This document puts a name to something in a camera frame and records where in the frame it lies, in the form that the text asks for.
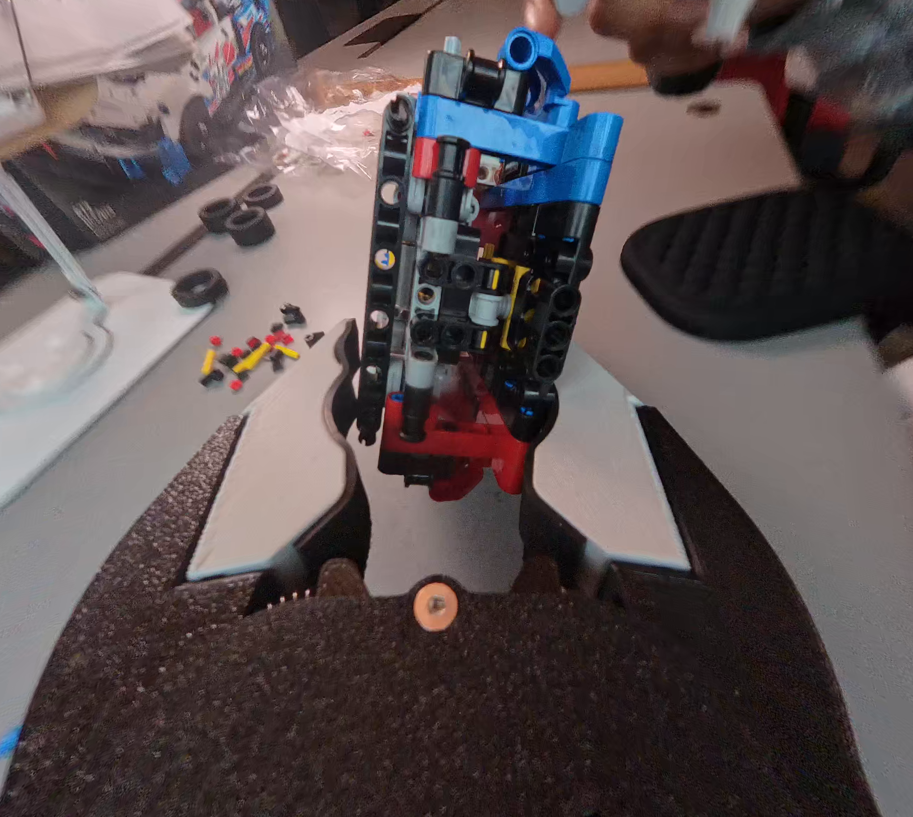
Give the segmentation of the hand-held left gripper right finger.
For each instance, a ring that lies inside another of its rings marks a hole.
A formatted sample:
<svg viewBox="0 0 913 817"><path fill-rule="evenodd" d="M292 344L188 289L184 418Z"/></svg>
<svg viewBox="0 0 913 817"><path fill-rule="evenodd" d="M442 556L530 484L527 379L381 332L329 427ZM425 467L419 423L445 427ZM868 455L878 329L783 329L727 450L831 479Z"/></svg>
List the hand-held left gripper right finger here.
<svg viewBox="0 0 913 817"><path fill-rule="evenodd" d="M524 469L524 549L552 557L562 575L605 575L614 564L691 573L641 403L578 344L556 388L554 415Z"/></svg>

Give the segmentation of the red fabric tote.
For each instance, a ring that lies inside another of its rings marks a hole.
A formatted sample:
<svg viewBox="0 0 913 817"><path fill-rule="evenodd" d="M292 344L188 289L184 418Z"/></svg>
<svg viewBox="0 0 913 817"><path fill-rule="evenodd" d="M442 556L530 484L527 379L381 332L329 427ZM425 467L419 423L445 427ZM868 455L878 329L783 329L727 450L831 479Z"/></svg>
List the red fabric tote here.
<svg viewBox="0 0 913 817"><path fill-rule="evenodd" d="M799 81L788 70L786 54L751 55L742 53L725 58L718 81L739 81L758 84L763 90L774 117L784 122L791 97L803 97L812 103L806 130L846 134L850 116L836 102L800 89Z"/></svg>

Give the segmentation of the brick-built toy car chassis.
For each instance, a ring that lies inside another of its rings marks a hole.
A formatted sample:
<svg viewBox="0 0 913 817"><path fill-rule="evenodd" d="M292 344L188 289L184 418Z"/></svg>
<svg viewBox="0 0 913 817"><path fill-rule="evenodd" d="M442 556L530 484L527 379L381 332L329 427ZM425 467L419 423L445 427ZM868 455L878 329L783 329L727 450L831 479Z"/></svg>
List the brick-built toy car chassis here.
<svg viewBox="0 0 913 817"><path fill-rule="evenodd" d="M457 38L385 108L360 348L359 442L438 502L521 492L556 410L622 118L580 115L557 44Z"/></svg>

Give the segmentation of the person's right hand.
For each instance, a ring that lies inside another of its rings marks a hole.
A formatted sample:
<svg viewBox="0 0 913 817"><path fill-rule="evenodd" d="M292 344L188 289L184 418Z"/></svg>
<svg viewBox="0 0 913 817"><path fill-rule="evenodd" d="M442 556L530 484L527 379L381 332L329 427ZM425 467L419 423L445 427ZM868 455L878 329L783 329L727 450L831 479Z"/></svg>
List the person's right hand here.
<svg viewBox="0 0 913 817"><path fill-rule="evenodd" d="M596 34L622 40L629 58L655 76L688 74L722 60L719 47L698 43L706 14L700 0L589 0L585 13ZM554 0L524 0L522 23L556 38L563 19Z"/></svg>

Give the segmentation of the pile of red yellow black bricks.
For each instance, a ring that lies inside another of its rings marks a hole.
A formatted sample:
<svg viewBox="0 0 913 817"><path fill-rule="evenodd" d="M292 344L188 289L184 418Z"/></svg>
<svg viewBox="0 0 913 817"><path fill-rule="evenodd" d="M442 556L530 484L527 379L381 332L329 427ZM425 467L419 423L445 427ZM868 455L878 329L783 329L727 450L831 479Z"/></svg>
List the pile of red yellow black bricks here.
<svg viewBox="0 0 913 817"><path fill-rule="evenodd" d="M239 393L258 370L282 373L324 336L324 332L308 328L299 305L286 302L280 305L279 314L262 337L254 335L238 344L227 344L217 335L209 337L197 375L200 387L213 390L224 386L231 393Z"/></svg>

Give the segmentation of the person's right forearm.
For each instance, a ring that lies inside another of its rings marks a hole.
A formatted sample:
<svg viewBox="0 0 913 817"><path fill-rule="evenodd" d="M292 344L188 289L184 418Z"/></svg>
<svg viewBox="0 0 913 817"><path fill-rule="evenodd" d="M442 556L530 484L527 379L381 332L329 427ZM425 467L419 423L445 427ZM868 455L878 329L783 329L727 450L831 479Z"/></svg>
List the person's right forearm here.
<svg viewBox="0 0 913 817"><path fill-rule="evenodd" d="M802 91L836 102L850 116L846 134L808 132L812 103L791 97L782 132L796 135L805 172L832 188L866 191L911 153L912 0L810 0L752 31L751 55L787 55ZM869 165L858 176L831 176L829 148L860 129L879 133Z"/></svg>

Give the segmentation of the toy car set box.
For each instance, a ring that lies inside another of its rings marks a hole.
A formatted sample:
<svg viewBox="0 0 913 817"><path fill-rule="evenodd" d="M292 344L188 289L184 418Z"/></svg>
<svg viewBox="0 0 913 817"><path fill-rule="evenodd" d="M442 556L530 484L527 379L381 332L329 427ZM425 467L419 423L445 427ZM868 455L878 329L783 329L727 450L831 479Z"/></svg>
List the toy car set box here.
<svg viewBox="0 0 913 817"><path fill-rule="evenodd" d="M164 70L97 80L75 126L4 163L72 251L88 250L209 184L250 141L257 84L283 68L271 0L175 0L191 47Z"/></svg>

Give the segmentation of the white lamp stand base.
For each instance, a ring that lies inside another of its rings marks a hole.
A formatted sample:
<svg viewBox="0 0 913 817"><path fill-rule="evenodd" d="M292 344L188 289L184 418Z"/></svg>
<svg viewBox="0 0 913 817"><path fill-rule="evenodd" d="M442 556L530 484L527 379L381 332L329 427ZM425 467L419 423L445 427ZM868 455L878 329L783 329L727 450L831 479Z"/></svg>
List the white lamp stand base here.
<svg viewBox="0 0 913 817"><path fill-rule="evenodd" d="M183 307L175 283L120 272L90 279L50 223L2 170L2 207L39 241L68 296L2 338L1 502L48 469L213 309Z"/></svg>

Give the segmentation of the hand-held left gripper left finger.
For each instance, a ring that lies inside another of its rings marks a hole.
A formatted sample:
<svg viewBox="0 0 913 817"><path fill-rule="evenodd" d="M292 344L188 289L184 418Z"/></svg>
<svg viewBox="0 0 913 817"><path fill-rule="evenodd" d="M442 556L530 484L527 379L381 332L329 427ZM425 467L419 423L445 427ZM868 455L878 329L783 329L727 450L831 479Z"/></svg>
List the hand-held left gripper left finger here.
<svg viewBox="0 0 913 817"><path fill-rule="evenodd" d="M344 319L246 409L188 582L268 573L302 590L332 559L364 574L371 511L348 441L358 370L357 323Z"/></svg>

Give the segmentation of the clear plastic bag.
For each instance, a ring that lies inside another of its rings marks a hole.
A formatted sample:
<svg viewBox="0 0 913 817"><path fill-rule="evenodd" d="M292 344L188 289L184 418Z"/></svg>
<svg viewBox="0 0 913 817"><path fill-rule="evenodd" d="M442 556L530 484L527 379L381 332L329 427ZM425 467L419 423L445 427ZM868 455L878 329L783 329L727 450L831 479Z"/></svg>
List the clear plastic bag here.
<svg viewBox="0 0 913 817"><path fill-rule="evenodd" d="M375 67L296 70L257 84L241 127L256 137L257 159L278 173L315 169L372 179L384 111L420 87L417 78Z"/></svg>

